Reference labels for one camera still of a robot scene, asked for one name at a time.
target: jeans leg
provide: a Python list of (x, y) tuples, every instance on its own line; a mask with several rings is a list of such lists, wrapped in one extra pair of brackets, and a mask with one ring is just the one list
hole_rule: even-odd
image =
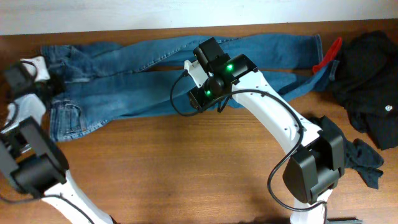
[[(194, 60), (193, 49), (209, 38), (148, 40), (127, 47), (111, 43), (50, 46), (44, 47), (42, 53), (49, 58), (52, 72), (67, 82), (89, 82), (118, 73), (142, 72), (154, 65), (183, 66), (185, 60)], [(319, 35), (261, 34), (216, 39), (231, 57), (245, 54), (259, 68), (311, 68), (322, 60)]]
[[(280, 95), (289, 101), (311, 90), (323, 91), (329, 81), (333, 63), (312, 77), (292, 73), (263, 72)], [(139, 118), (175, 114), (169, 94), (182, 70), (169, 72), (124, 73), (99, 78), (88, 83), (71, 83), (68, 90), (52, 105), (50, 136), (56, 141), (81, 138), (112, 119)], [(174, 102), (183, 113), (193, 112), (187, 92), (195, 86), (183, 78), (174, 90)], [(242, 108), (234, 100), (228, 105)]]

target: jeans pocket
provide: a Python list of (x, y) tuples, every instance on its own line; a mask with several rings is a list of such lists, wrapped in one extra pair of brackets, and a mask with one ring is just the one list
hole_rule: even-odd
[(70, 101), (58, 109), (60, 130), (65, 134), (80, 133), (86, 129), (84, 116), (79, 106)]
[(49, 51), (49, 48), (42, 51), (46, 52), (44, 56), (48, 71), (62, 77), (65, 83), (90, 82), (100, 72), (88, 55), (72, 45), (53, 46), (53, 51)]

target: white wall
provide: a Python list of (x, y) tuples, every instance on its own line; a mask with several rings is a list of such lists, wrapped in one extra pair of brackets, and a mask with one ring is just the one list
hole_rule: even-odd
[(398, 17), (398, 0), (0, 0), (0, 34)]

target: wooden table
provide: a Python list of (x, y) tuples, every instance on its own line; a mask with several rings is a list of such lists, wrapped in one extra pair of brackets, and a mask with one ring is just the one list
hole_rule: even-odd
[[(18, 58), (34, 56), (44, 44), (131, 44), (191, 34), (245, 36), (284, 32), (320, 33), (326, 51), (339, 36), (350, 40), (376, 29), (388, 32), (398, 41), (397, 28), (398, 20), (388, 20), (3, 36), (0, 68)], [(361, 138), (374, 145), (366, 134), (353, 129), (346, 111), (329, 93), (310, 93), (290, 103), (304, 115), (327, 115), (347, 139)], [(209, 111), (192, 118), (174, 115), (113, 121), (87, 137), (58, 145), (81, 189), (123, 224), (278, 222), (290, 216), (290, 211), (273, 201), (266, 187), (269, 172), (284, 155), (283, 150), (247, 110), (226, 108), (222, 114)], [(330, 197), (330, 218), (397, 223), (398, 151), (378, 152), (385, 160), (380, 189), (366, 187), (357, 172), (347, 169)], [(293, 202), (282, 181), (282, 170), (273, 184), (278, 197)], [(0, 189), (3, 195), (20, 198), (4, 178)], [(15, 206), (0, 203), (0, 223), (68, 221), (42, 202)]]

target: cable wire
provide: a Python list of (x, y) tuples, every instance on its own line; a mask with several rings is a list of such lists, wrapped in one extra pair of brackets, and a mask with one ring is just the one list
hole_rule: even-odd
[(77, 207), (75, 204), (73, 204), (68, 199), (62, 197), (62, 195), (45, 195), (40, 198), (28, 198), (28, 199), (22, 199), (22, 200), (9, 200), (9, 199), (4, 198), (2, 195), (0, 195), (0, 201), (10, 204), (10, 205), (20, 205), (20, 204), (24, 204), (24, 203), (37, 202), (43, 198), (58, 198), (60, 200), (63, 200), (64, 202), (69, 204), (72, 208), (74, 208), (76, 211), (81, 213), (91, 224), (95, 224), (94, 221), (82, 209)]
[(73, 207), (76, 211), (80, 212), (91, 224), (94, 224), (94, 221), (82, 209), (77, 207), (75, 204), (71, 203), (71, 201), (69, 201), (68, 199), (62, 197), (62, 195), (46, 195), (46, 196), (43, 196), (41, 199), (43, 199), (43, 198), (58, 198), (60, 200), (63, 200), (64, 202), (69, 204), (71, 207)]
[(328, 218), (328, 204), (324, 203), (323, 204), (323, 208), (325, 209), (325, 214), (323, 216), (323, 224), (326, 224), (328, 222), (327, 218)]
[(181, 74), (181, 75), (179, 76), (179, 78), (175, 81), (175, 83), (173, 84), (172, 89), (171, 89), (171, 91), (170, 91), (170, 102), (171, 102), (173, 108), (176, 110), (176, 112), (177, 112), (179, 115), (186, 116), (186, 117), (195, 116), (195, 115), (197, 115), (198, 113), (202, 113), (202, 112), (206, 111), (209, 107), (211, 107), (212, 105), (214, 105), (217, 101), (220, 101), (221, 99), (223, 99), (223, 98), (225, 98), (225, 97), (230, 97), (230, 96), (233, 96), (233, 95), (239, 94), (239, 93), (260, 93), (262, 96), (268, 96), (269, 98), (272, 98), (273, 100), (275, 100), (276, 102), (278, 102), (281, 106), (283, 106), (283, 107), (292, 115), (292, 117), (294, 118), (294, 120), (295, 120), (296, 123), (298, 124), (298, 134), (299, 134), (299, 137), (298, 137), (297, 143), (296, 143), (295, 146), (292, 148), (292, 150), (290, 150), (290, 152), (288, 152), (288, 153), (282, 158), (282, 160), (280, 160), (280, 161), (278, 162), (278, 164), (273, 168), (273, 170), (272, 170), (271, 173), (269, 174), (268, 181), (267, 181), (268, 192), (270, 193), (271, 197), (272, 197), (279, 205), (281, 205), (282, 207), (284, 207), (284, 208), (286, 208), (286, 209), (289, 209), (289, 210), (291, 210), (291, 211), (294, 211), (294, 212), (308, 212), (308, 211), (313, 210), (314, 208), (317, 208), (317, 207), (320, 206), (320, 205), (325, 205), (325, 208), (326, 208), (326, 209), (325, 209), (325, 222), (326, 222), (326, 211), (327, 211), (326, 204), (327, 204), (327, 202), (325, 202), (325, 201), (320, 201), (320, 202), (317, 202), (315, 205), (312, 205), (311, 207), (308, 207), (308, 208), (294, 208), (294, 207), (291, 207), (291, 206), (289, 206), (289, 205), (286, 205), (285, 203), (283, 203), (282, 201), (280, 201), (280, 200), (275, 196), (274, 192), (272, 191), (271, 182), (272, 182), (272, 178), (274, 177), (275, 173), (276, 173), (276, 172), (279, 170), (279, 168), (280, 168), (287, 160), (289, 160), (290, 157), (297, 151), (297, 149), (300, 147), (300, 145), (301, 145), (301, 143), (302, 143), (302, 140), (303, 140), (303, 135), (304, 135), (304, 127), (303, 127), (303, 124), (300, 122), (299, 117), (294, 113), (294, 111), (291, 109), (291, 107), (288, 106), (285, 102), (283, 102), (283, 101), (282, 101), (281, 99), (279, 99), (278, 97), (276, 97), (276, 96), (274, 96), (274, 95), (272, 95), (272, 94), (270, 94), (270, 93), (268, 93), (268, 92), (266, 92), (266, 91), (261, 91), (261, 90), (237, 90), (237, 91), (232, 91), (231, 93), (224, 94), (224, 95), (222, 95), (222, 96), (220, 96), (220, 97), (214, 99), (212, 102), (208, 103), (207, 105), (205, 105), (205, 106), (204, 106), (203, 108), (201, 108), (200, 110), (196, 110), (196, 111), (193, 112), (193, 113), (183, 114), (183, 113), (181, 113), (181, 112), (175, 107), (175, 105), (174, 105), (174, 102), (173, 102), (173, 90), (174, 90), (176, 84), (177, 84), (184, 76), (186, 76), (186, 75), (184, 75), (184, 73)]
[(35, 73), (32, 75), (33, 82), (35, 82), (35, 80), (37, 78), (37, 75), (39, 74), (39, 71), (38, 71), (36, 65), (33, 62), (26, 61), (26, 60), (21, 60), (21, 63), (25, 63), (25, 64), (28, 64), (28, 65), (31, 65), (31, 66), (35, 67)]
[(17, 103), (15, 103), (15, 101), (11, 102), (11, 104), (13, 104), (15, 106), (14, 114), (12, 115), (12, 118), (7, 122), (7, 124), (3, 128), (0, 129), (0, 133), (3, 130), (6, 130), (7, 128), (11, 127), (11, 125), (14, 124), (15, 120), (17, 119), (18, 112), (19, 112), (19, 105)]

